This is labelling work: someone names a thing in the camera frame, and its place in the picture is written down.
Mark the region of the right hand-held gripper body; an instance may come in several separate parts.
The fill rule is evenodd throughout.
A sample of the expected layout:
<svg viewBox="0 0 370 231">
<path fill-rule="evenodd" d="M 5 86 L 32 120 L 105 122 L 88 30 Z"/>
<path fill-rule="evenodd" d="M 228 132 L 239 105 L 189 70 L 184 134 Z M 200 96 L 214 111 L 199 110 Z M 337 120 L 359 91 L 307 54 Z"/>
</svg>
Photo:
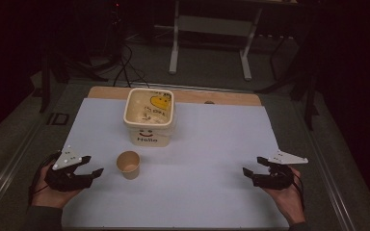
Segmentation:
<svg viewBox="0 0 370 231">
<path fill-rule="evenodd" d="M 279 150 L 269 161 L 269 175 L 254 174 L 252 179 L 255 187 L 272 190 L 289 188 L 294 182 L 294 174 L 289 165 L 307 164 L 308 159 Z"/>
</svg>

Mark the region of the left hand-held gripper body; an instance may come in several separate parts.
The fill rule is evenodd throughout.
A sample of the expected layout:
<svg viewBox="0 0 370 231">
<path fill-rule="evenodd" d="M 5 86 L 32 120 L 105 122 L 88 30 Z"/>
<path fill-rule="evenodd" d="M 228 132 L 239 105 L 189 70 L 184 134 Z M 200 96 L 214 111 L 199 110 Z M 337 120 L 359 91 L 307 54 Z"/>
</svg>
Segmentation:
<svg viewBox="0 0 370 231">
<path fill-rule="evenodd" d="M 72 192 L 89 188 L 92 179 L 89 174 L 76 175 L 73 166 L 81 161 L 81 158 L 70 146 L 60 151 L 60 156 L 55 164 L 47 170 L 44 181 L 47 185 L 59 192 Z"/>
</svg>

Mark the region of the person's right hand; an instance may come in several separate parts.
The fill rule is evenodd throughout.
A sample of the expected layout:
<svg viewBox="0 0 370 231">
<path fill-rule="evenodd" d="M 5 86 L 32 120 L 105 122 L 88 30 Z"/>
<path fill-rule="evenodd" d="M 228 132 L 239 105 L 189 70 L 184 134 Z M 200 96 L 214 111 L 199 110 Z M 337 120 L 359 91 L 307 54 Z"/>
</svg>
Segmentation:
<svg viewBox="0 0 370 231">
<path fill-rule="evenodd" d="M 294 185 L 280 191 L 272 189 L 263 189 L 263 191 L 274 200 L 290 226 L 305 222 L 301 195 Z"/>
</svg>

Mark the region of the person's left hand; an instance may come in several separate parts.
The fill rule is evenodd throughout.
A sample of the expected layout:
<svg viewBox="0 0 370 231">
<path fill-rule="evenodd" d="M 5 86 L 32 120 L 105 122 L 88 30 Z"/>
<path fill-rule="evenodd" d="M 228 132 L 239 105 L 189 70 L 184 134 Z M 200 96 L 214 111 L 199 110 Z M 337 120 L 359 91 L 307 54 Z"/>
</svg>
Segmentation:
<svg viewBox="0 0 370 231">
<path fill-rule="evenodd" d="M 50 165 L 40 170 L 40 178 L 32 192 L 32 206 L 52 207 L 63 209 L 67 203 L 76 196 L 80 190 L 72 192 L 59 192 L 51 189 L 44 181 Z"/>
</svg>

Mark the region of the brown paper cup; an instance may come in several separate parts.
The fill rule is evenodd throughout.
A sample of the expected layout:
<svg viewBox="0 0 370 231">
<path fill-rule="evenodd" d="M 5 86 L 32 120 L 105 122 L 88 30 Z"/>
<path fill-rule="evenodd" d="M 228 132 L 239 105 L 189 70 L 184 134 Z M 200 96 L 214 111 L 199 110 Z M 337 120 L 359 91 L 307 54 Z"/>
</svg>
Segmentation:
<svg viewBox="0 0 370 231">
<path fill-rule="evenodd" d="M 133 180 L 140 174 L 141 158 L 137 152 L 124 151 L 117 157 L 117 168 L 125 179 Z"/>
</svg>

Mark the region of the black square floor plate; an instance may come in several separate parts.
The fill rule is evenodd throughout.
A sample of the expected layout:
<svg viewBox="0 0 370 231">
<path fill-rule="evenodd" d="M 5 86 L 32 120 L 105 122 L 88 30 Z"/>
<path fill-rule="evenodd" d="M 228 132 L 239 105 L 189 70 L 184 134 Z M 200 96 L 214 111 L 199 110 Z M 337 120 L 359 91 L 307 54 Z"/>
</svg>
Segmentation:
<svg viewBox="0 0 370 231">
<path fill-rule="evenodd" d="M 47 125 L 67 125 L 69 121 L 69 114 L 51 113 L 46 121 Z"/>
</svg>

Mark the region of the white table mat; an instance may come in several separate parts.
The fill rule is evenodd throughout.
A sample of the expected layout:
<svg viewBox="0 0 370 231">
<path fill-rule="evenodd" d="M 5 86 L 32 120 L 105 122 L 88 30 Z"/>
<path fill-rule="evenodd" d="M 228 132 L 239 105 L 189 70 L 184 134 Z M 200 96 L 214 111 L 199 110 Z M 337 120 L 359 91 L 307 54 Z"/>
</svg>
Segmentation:
<svg viewBox="0 0 370 231">
<path fill-rule="evenodd" d="M 83 101 L 66 145 L 103 168 L 92 186 L 65 207 L 66 228 L 284 228 L 273 200 L 253 186 L 243 167 L 264 173 L 256 159 L 277 153 L 267 112 L 257 106 L 179 103 L 166 147 L 131 143 L 122 100 Z M 140 174 L 125 179 L 117 168 L 124 151 L 140 155 Z"/>
</svg>

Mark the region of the cream plastic bucket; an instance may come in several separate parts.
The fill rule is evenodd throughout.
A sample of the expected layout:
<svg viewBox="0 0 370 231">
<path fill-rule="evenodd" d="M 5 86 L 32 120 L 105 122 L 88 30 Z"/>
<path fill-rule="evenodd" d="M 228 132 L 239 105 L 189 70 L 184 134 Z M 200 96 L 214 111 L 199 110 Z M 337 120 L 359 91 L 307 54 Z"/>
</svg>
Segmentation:
<svg viewBox="0 0 370 231">
<path fill-rule="evenodd" d="M 176 125 L 173 92 L 170 90 L 132 89 L 128 93 L 123 122 L 134 145 L 167 146 Z"/>
</svg>

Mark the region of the black tripod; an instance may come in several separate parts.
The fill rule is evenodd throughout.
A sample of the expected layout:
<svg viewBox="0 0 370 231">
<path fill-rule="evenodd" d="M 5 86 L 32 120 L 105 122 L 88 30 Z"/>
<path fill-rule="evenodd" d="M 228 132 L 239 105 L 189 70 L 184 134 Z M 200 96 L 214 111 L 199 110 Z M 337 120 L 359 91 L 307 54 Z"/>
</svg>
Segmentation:
<svg viewBox="0 0 370 231">
<path fill-rule="evenodd" d="M 257 90 L 256 93 L 266 94 L 289 84 L 293 84 L 294 87 L 289 93 L 290 98 L 294 101 L 300 101 L 303 97 L 305 97 L 304 122 L 307 128 L 312 131 L 312 116 L 316 113 L 313 103 L 315 96 L 317 71 L 313 67 L 308 67 L 303 61 L 302 49 L 306 46 L 305 40 L 307 37 L 307 33 L 293 30 L 291 32 L 291 37 L 297 43 L 298 49 L 292 61 L 290 62 L 290 65 L 285 71 L 277 76 L 277 74 L 275 73 L 273 57 L 275 56 L 279 48 L 283 45 L 283 43 L 288 39 L 288 36 L 284 36 L 277 44 L 276 49 L 273 51 L 270 57 L 270 66 L 272 74 L 276 78 L 276 82 L 269 87 Z"/>
</svg>

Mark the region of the white metal table frame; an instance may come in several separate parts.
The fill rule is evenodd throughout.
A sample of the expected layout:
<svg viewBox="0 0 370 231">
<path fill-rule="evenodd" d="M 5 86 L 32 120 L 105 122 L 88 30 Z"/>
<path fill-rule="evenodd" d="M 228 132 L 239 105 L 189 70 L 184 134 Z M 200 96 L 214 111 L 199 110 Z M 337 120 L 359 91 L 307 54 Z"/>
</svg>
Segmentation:
<svg viewBox="0 0 370 231">
<path fill-rule="evenodd" d="M 169 74 L 175 74 L 177 71 L 179 54 L 179 32 L 207 33 L 215 35 L 244 37 L 247 39 L 246 45 L 239 50 L 240 62 L 243 69 L 244 79 L 250 81 L 251 68 L 248 55 L 251 44 L 257 30 L 259 19 L 262 14 L 262 8 L 258 8 L 254 14 L 253 21 L 239 21 L 231 19 L 219 19 L 203 16 L 184 15 L 179 12 L 179 0 L 175 0 L 174 20 L 173 20 L 173 43 L 169 66 Z"/>
</svg>

